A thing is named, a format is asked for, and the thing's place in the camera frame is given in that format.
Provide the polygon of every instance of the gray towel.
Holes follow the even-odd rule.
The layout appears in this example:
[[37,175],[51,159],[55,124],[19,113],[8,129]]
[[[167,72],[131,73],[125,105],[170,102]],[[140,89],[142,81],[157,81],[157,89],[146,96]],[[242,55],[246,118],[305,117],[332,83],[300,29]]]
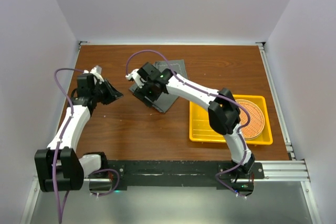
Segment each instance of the gray towel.
[[[184,60],[170,60],[169,63],[176,73],[182,75],[186,79],[188,78],[187,72],[185,70]],[[153,65],[161,72],[168,68],[167,62],[165,61],[156,61]],[[129,89],[133,93],[137,87],[138,86],[135,83]],[[165,113],[173,105],[177,98],[178,96],[176,95],[162,93],[159,98],[153,102],[152,106],[159,112]]]

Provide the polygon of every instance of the wooden table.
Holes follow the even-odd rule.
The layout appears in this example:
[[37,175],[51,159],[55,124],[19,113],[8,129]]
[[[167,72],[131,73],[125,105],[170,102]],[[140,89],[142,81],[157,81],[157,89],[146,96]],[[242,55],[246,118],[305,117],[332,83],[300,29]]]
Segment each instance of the wooden table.
[[[82,46],[78,69],[100,65],[104,78],[124,97],[99,104],[81,135],[77,155],[103,151],[108,159],[230,160],[226,144],[189,140],[189,102],[182,98],[166,114],[146,107],[135,98],[125,79],[125,63],[143,49],[163,53],[169,60],[184,59],[190,80],[203,86],[229,88],[233,94],[262,95],[266,99],[273,135],[270,146],[250,146],[257,160],[288,160],[279,121],[257,46]],[[129,70],[147,61],[162,60],[153,53],[134,57]],[[76,87],[74,74],[70,91]]]

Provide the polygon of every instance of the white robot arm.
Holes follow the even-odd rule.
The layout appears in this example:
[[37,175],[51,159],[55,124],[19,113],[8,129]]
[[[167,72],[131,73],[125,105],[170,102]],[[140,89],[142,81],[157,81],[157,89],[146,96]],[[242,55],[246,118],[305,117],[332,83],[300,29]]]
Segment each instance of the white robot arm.
[[91,118],[97,103],[110,104],[122,97],[107,79],[101,76],[101,68],[94,67],[91,71],[85,70],[77,77],[77,88],[71,94],[73,112],[67,107],[65,119],[56,136],[46,149],[38,150],[35,154],[37,175],[42,191],[53,191],[52,158],[60,141],[57,163],[57,183],[61,190],[79,190],[83,179],[92,172],[99,170],[106,162],[106,157],[101,153],[88,153],[81,159],[76,156],[76,148],[86,123]]
[[206,88],[183,78],[179,74],[177,74],[177,77],[180,80],[174,77],[171,70],[165,69],[160,72],[148,62],[142,68],[134,69],[126,75],[127,80],[134,80],[138,85],[134,95],[147,105],[151,105],[164,92],[183,97],[208,111],[210,126],[214,131],[224,136],[232,155],[232,161],[238,164],[244,159],[241,166],[245,172],[248,172],[255,159],[246,143],[244,146],[239,137],[239,134],[242,133],[237,131],[240,127],[239,108],[223,99],[206,95],[199,90],[206,91],[206,93],[221,94],[234,100],[231,92],[227,89],[218,91]]

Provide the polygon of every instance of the wood grain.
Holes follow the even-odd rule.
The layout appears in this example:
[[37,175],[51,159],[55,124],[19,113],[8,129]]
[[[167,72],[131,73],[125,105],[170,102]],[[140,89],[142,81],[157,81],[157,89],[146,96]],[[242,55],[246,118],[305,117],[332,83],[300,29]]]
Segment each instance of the wood grain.
[[[184,59],[190,80],[203,86],[229,88],[234,94],[262,95],[266,99],[274,142],[250,146],[257,160],[288,160],[279,121],[257,46],[82,46],[78,69],[103,68],[104,78],[124,97],[99,104],[81,135],[77,155],[104,151],[108,159],[229,160],[226,144],[189,140],[189,102],[178,98],[166,114],[136,99],[125,79],[125,63],[134,52],[153,49],[169,60]],[[162,60],[153,53],[134,57],[129,71],[145,62]],[[70,91],[76,87],[74,74]]]

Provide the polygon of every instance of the yellow plastic bin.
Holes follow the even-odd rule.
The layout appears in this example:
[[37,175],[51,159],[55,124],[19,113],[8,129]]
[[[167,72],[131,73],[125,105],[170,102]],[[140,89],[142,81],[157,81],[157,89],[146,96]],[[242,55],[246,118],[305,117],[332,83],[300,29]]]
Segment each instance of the yellow plastic bin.
[[[270,145],[273,143],[271,127],[267,113],[265,98],[259,95],[239,95],[235,94],[234,98],[244,99],[255,103],[263,112],[265,117],[265,127],[262,133],[251,140],[246,140],[247,144],[254,145]],[[225,143],[222,135],[214,132],[209,125],[208,112],[197,104],[190,102],[190,125],[189,138],[194,142],[210,142],[210,143]]]

